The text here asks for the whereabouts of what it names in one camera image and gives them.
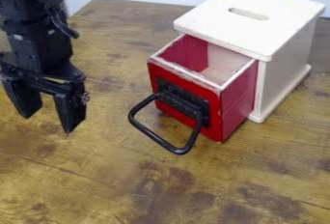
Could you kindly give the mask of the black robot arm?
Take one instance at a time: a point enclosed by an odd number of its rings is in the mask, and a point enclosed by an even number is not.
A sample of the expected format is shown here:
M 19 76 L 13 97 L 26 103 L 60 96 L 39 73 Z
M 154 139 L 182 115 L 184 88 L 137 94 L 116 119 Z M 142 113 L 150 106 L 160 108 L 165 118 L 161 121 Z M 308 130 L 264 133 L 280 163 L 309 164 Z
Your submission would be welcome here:
M 0 30 L 10 50 L 0 52 L 5 93 L 25 118 L 42 107 L 41 95 L 53 97 L 62 130 L 69 133 L 86 118 L 84 73 L 72 65 L 64 0 L 0 0 Z

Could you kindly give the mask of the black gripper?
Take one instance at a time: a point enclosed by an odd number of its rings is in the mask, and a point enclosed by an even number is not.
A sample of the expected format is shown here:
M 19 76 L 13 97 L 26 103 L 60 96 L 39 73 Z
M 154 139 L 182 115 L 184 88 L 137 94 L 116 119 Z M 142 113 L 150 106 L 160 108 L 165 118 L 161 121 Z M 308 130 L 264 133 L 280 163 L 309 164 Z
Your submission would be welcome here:
M 22 118 L 42 107 L 41 95 L 54 95 L 54 109 L 61 128 L 70 133 L 86 118 L 84 73 L 72 65 L 70 37 L 78 35 L 61 20 L 50 18 L 0 23 L 11 51 L 0 56 L 6 96 Z

